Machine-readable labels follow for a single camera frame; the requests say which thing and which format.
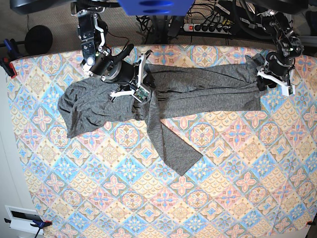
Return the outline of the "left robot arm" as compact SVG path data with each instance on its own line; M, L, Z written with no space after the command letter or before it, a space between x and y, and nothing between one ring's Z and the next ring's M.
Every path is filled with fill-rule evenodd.
M294 95L295 85L291 83L291 78L296 58L302 54L304 47L283 13L267 10L259 16L262 28L272 37L276 51L268 53L263 65L257 67L258 89L264 91L267 87L279 86L282 95Z

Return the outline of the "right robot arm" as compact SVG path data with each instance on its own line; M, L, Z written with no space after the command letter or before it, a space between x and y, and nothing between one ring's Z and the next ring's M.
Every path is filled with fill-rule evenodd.
M82 69L89 77L118 85L116 90L109 93L112 101L117 97L130 95L142 103L155 87L145 70L146 61L152 51L139 55L133 64L124 61L134 49L133 44L127 43L119 54L112 55L111 48L106 46L108 27L100 17L104 9L103 6L71 3L71 13L78 17L77 34L84 58Z

